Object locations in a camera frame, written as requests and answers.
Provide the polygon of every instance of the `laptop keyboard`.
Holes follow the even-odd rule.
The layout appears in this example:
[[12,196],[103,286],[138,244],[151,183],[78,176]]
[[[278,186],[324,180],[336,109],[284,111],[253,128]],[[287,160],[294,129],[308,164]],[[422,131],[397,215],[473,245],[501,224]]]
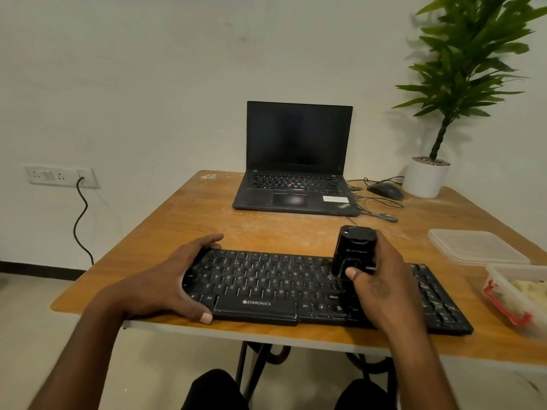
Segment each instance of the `laptop keyboard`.
[[[373,328],[351,282],[330,273],[332,258],[202,251],[185,274],[183,289],[216,319]],[[430,333],[468,335],[473,327],[426,265],[410,264]]]
[[342,195],[336,175],[291,175],[253,173],[249,188],[265,190],[296,190]]

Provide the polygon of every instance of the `computer mouse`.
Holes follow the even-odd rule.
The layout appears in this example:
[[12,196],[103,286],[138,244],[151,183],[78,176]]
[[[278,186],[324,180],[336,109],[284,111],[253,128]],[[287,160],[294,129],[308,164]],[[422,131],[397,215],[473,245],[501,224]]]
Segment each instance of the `computer mouse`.
[[371,184],[366,189],[374,194],[378,194],[379,196],[390,198],[392,200],[404,199],[403,192],[400,188],[388,181]]

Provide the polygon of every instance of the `potted plant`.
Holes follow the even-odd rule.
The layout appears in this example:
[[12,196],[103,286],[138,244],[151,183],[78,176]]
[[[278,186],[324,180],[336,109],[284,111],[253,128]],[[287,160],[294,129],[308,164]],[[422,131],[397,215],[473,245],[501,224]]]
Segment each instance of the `potted plant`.
[[502,58],[523,54],[529,47],[520,38],[533,33],[527,24],[547,14],[547,7],[533,8],[532,0],[435,0],[417,15],[444,10],[435,26],[422,28],[420,36],[434,52],[435,59],[414,64],[411,69],[423,80],[420,85],[397,88],[420,93],[411,101],[394,106],[421,104],[414,116],[440,111],[444,118],[428,157],[414,157],[407,167],[403,190],[418,197],[439,194],[448,171],[448,162],[437,153],[448,126],[462,116],[490,116],[482,110],[515,95],[504,86],[523,76],[514,75]]

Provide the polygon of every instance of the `plant trunk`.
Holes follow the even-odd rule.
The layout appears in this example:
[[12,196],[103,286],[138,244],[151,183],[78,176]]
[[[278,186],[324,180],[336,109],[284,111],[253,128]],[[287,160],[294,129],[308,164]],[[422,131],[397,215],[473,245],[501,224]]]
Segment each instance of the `plant trunk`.
[[435,141],[435,144],[433,144],[433,148],[431,148],[431,153],[429,154],[429,159],[431,161],[435,161],[437,159],[437,153],[439,152],[439,148],[441,148],[441,143],[444,139],[446,128],[448,127],[448,125],[450,125],[451,122],[452,117],[450,116],[450,114],[446,114],[444,119],[442,120],[441,129],[437,134],[437,140]]

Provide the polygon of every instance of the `desk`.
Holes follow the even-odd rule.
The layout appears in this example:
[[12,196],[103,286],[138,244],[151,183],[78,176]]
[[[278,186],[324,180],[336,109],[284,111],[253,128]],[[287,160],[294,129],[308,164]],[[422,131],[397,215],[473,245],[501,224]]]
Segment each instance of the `desk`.
[[[205,178],[207,174],[215,174],[215,178]],[[332,256],[338,230],[350,224],[346,218],[234,210],[231,205],[242,177],[242,173],[198,172],[74,282],[51,309],[81,314],[100,289],[154,266],[181,244],[209,233],[224,233],[221,243],[225,249]],[[404,209],[396,210],[368,203],[370,209],[396,214],[397,224],[365,215],[354,220],[360,226],[381,230],[407,262],[427,264],[474,326],[475,332],[467,337],[432,336],[441,359],[472,358],[514,370],[547,373],[547,344],[518,335],[482,296],[486,269],[453,263],[432,245],[427,232],[431,228],[489,231],[535,265],[547,265],[547,253],[448,187],[443,187],[436,199],[406,195],[404,204]],[[229,321],[205,326],[174,315],[128,321],[126,326],[389,356],[386,339],[375,330]]]

